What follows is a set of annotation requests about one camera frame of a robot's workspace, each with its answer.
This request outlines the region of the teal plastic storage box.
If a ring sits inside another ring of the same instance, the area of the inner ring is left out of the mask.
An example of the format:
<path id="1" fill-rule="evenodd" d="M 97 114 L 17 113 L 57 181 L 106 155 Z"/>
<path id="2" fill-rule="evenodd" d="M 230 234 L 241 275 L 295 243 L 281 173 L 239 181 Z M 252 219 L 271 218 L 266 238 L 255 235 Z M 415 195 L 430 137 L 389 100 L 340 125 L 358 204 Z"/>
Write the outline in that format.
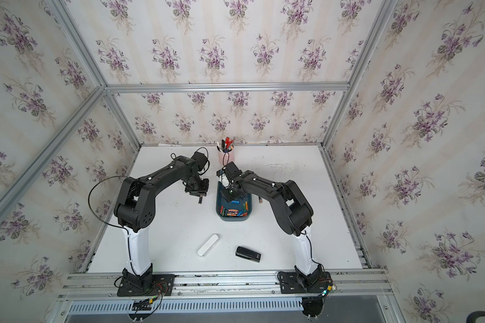
<path id="1" fill-rule="evenodd" d="M 224 192 L 226 192 L 226 188 L 223 186 L 221 179 L 218 178 L 216 214 L 227 222 L 245 221 L 253 211 L 253 195 L 245 193 L 240 197 L 231 198 L 229 201 L 225 198 Z"/>

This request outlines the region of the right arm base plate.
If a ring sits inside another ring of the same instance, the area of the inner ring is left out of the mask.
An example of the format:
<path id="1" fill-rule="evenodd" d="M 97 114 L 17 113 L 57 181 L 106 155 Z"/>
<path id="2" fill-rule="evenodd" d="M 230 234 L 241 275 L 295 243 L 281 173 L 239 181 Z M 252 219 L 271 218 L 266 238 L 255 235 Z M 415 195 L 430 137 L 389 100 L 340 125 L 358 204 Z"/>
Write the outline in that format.
<path id="1" fill-rule="evenodd" d="M 304 275 L 300 272 L 279 271 L 277 280 L 281 294 L 308 293 L 326 296 L 334 290 L 330 274 L 320 270 L 316 270 L 309 275 Z"/>

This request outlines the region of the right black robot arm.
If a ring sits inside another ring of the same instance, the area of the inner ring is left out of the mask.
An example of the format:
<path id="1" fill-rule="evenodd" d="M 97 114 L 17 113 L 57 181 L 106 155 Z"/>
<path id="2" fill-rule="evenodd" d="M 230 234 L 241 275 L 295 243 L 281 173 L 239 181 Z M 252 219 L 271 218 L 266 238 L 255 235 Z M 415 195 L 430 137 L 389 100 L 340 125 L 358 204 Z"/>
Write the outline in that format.
<path id="1" fill-rule="evenodd" d="M 270 204 L 279 227 L 294 236 L 294 269 L 298 278 L 312 285 L 325 275 L 325 268 L 315 260 L 312 247 L 314 211 L 295 181 L 268 180 L 253 171 L 241 171 L 233 162 L 223 166 L 216 175 L 222 185 L 222 196 L 227 201 L 255 195 Z"/>

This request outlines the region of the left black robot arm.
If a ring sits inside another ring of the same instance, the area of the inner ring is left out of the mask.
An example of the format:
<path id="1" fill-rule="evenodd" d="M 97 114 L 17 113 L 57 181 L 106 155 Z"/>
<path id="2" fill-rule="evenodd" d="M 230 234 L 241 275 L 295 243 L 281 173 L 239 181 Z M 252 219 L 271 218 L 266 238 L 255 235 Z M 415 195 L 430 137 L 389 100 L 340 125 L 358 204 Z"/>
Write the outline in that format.
<path id="1" fill-rule="evenodd" d="M 176 182 L 182 182 L 191 196 L 206 196 L 209 180 L 202 175 L 209 166 L 208 156 L 196 151 L 191 157 L 173 157 L 170 164 L 149 175 L 124 179 L 114 208 L 128 256 L 123 276 L 145 280 L 152 275 L 148 227 L 156 216 L 156 197 Z"/>

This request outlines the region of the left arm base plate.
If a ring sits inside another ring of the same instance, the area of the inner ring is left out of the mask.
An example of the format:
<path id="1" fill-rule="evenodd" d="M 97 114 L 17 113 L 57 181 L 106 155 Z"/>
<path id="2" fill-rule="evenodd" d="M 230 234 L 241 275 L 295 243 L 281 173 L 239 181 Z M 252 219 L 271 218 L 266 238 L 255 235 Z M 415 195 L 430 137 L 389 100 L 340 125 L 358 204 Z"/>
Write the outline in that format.
<path id="1" fill-rule="evenodd" d="M 163 296 L 170 296 L 173 291 L 175 275 L 155 275 L 151 278 L 130 282 L 126 277 L 118 277 L 114 286 L 117 288 L 118 297 L 135 296 L 156 296 L 162 293 Z"/>

